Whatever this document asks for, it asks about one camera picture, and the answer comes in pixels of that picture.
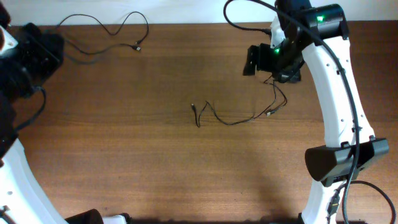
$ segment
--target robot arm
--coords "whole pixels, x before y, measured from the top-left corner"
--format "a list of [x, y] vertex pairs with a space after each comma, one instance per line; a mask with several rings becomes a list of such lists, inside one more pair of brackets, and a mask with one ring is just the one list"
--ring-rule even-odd
[[32, 96], [62, 65], [63, 38], [42, 34], [33, 24], [13, 38], [6, 30], [10, 20], [0, 3], [0, 224], [126, 224], [122, 215], [101, 218], [96, 210], [64, 220], [33, 176], [12, 126], [11, 103]]
[[[276, 0], [276, 7], [291, 15], [319, 36], [339, 58], [351, 88], [359, 120], [359, 172], [389, 151], [386, 139], [376, 139], [364, 114], [355, 84], [349, 55], [348, 26], [339, 5], [313, 8], [308, 0]], [[343, 192], [336, 189], [346, 183], [353, 166], [356, 144], [354, 115], [337, 64], [322, 45], [318, 45], [300, 27], [279, 15], [271, 25], [271, 44], [251, 46], [244, 75], [255, 69], [271, 72], [281, 83], [301, 80], [305, 61], [311, 71], [325, 123], [325, 146], [308, 149], [305, 161], [313, 178], [307, 206], [300, 214], [302, 223], [336, 223], [336, 211]]]

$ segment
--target wood grain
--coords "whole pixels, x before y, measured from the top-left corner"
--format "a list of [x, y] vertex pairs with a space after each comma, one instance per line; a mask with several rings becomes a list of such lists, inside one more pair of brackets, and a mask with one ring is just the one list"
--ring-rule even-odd
[[[398, 23], [349, 27], [364, 110], [391, 147], [360, 179], [380, 186], [398, 205]], [[134, 43], [144, 27], [126, 26], [112, 38], [98, 26], [62, 27], [62, 32], [98, 50]], [[20, 135], [55, 208], [64, 217], [91, 208], [102, 215], [128, 212], [161, 220], [296, 217], [311, 184], [304, 152], [324, 144], [308, 68], [302, 69], [301, 83], [280, 85], [289, 104], [269, 118], [228, 127], [206, 111], [198, 129], [190, 108], [209, 100], [228, 121], [265, 108], [273, 97], [272, 88], [261, 84], [267, 74], [242, 76], [247, 48], [261, 42], [268, 37], [226, 24], [150, 25], [141, 53], [114, 49], [89, 66], [65, 60], [44, 85], [44, 113]], [[69, 47], [66, 51], [77, 56]], [[17, 122], [40, 101], [40, 95], [18, 101]], [[366, 187], [352, 186], [348, 212], [350, 219], [369, 223], [390, 219], [387, 203]]]

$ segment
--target green led light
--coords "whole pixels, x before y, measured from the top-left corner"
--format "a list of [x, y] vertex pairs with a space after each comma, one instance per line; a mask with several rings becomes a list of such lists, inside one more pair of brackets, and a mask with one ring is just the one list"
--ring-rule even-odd
[[317, 16], [318, 22], [323, 22], [324, 19], [325, 19], [325, 16]]

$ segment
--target wooden table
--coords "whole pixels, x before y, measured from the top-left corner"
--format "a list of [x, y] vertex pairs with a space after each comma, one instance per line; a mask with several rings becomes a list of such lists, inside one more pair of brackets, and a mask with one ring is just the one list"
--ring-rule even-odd
[[[359, 179], [380, 186], [398, 205], [398, 22], [349, 27], [364, 110], [391, 148]], [[91, 50], [134, 43], [145, 31], [126, 26], [108, 37], [99, 26], [61, 30]], [[248, 47], [261, 42], [269, 38], [227, 24], [150, 25], [141, 53], [114, 49], [95, 65], [65, 59], [44, 85], [45, 111], [20, 135], [30, 168], [55, 208], [65, 218], [92, 208], [161, 220], [296, 217], [311, 185], [304, 152], [324, 144], [307, 66], [301, 83], [279, 85], [289, 104], [268, 118], [224, 126], [206, 110], [197, 128], [191, 110], [191, 103], [201, 109], [208, 100], [227, 121], [263, 110], [273, 98], [272, 87], [261, 83], [268, 74], [242, 76]], [[17, 102], [17, 122], [41, 100], [36, 94]], [[348, 213], [352, 220], [388, 223], [391, 212], [377, 192], [354, 185]]]

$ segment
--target cable plug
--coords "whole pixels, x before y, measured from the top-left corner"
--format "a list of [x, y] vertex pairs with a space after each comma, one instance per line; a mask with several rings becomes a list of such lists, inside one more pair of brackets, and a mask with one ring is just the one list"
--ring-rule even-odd
[[267, 115], [267, 116], [271, 116], [271, 115], [273, 115], [275, 112], [276, 112], [276, 111], [273, 110], [273, 111], [267, 112], [266, 115]]
[[141, 48], [140, 48], [140, 47], [138, 47], [138, 46], [134, 46], [134, 45], [132, 45], [132, 46], [131, 46], [131, 48], [132, 48], [133, 50], [136, 50], [136, 51], [140, 51], [140, 50], [141, 50]]
[[339, 202], [340, 202], [340, 196], [338, 195], [338, 193], [336, 193], [335, 196], [333, 196], [333, 198], [331, 198], [331, 201], [329, 203], [329, 207], [328, 207], [329, 217], [331, 217], [332, 215], [337, 213]]
[[191, 104], [191, 108], [192, 108], [193, 112], [195, 112], [195, 113], [197, 112], [197, 108], [195, 107], [195, 105], [193, 103]]

